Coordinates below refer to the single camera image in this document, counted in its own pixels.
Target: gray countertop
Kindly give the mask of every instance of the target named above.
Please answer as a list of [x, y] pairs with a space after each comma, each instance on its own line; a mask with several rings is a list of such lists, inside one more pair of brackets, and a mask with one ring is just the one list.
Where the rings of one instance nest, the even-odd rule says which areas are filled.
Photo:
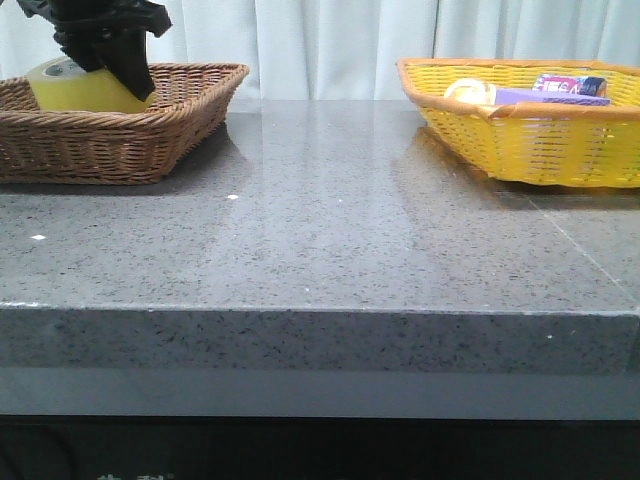
[[159, 184], [0, 185], [0, 365], [640, 371], [640, 194], [493, 181], [423, 127], [235, 102]]

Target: yellow wicker basket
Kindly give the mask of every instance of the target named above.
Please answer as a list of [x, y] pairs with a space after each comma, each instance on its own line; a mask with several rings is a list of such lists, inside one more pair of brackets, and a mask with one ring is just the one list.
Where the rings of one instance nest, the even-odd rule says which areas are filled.
[[[535, 185], [640, 187], [640, 69], [602, 62], [402, 59], [403, 87], [433, 131], [489, 176]], [[541, 73], [608, 82], [609, 107], [444, 98], [460, 78], [531, 88]]]
[[143, 113], [43, 112], [24, 77], [0, 82], [0, 183], [154, 183], [222, 123], [249, 68], [151, 65]]

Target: purple box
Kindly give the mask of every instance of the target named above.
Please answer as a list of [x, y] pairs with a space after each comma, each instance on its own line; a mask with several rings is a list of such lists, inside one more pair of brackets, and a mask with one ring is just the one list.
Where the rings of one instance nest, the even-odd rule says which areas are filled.
[[569, 105], [606, 106], [611, 99], [578, 95], [565, 92], [542, 92], [526, 88], [498, 88], [496, 105], [511, 105], [519, 102], [567, 103]]

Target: curtain fold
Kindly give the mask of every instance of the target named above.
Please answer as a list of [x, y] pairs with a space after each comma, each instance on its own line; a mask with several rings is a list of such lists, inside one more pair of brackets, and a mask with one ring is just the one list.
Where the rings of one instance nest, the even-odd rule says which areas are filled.
[[[637, 0], [156, 0], [151, 62], [240, 62], [240, 98], [400, 99], [400, 57], [575, 58], [640, 65]], [[0, 7], [0, 78], [61, 55], [53, 27]]]

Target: basket rim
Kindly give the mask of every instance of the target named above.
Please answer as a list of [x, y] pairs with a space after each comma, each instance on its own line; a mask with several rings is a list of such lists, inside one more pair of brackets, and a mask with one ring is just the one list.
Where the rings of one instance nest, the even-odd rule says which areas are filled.
[[640, 107], [593, 107], [560, 103], [521, 102], [515, 105], [473, 105], [452, 98], [431, 95], [419, 91], [409, 77], [409, 66], [480, 66], [498, 65], [517, 67], [566, 67], [590, 70], [610, 70], [627, 75], [640, 76], [640, 68], [605, 63], [598, 60], [502, 60], [494, 58], [401, 58], [396, 63], [402, 88], [418, 107], [434, 108], [458, 115], [477, 115], [486, 121], [498, 118], [563, 118], [596, 120], [640, 120]]
[[[55, 124], [56, 127], [83, 126], [83, 127], [104, 127], [115, 126], [136, 127], [136, 126], [159, 126], [166, 125], [174, 121], [189, 118], [194, 110], [197, 110], [203, 102], [208, 102], [228, 92], [230, 88], [236, 88], [242, 80], [249, 74], [249, 67], [241, 63], [152, 63], [149, 69], [169, 69], [169, 70], [213, 70], [225, 69], [228, 74], [224, 75], [219, 83], [207, 86], [197, 97], [190, 98], [185, 102], [177, 103], [169, 107], [154, 112], [142, 113], [119, 113], [119, 112], [87, 112], [87, 111], [33, 111], [33, 110], [11, 110], [0, 113], [0, 123], [2, 124]], [[14, 77], [0, 81], [0, 87], [13, 82], [26, 82], [26, 77]]]

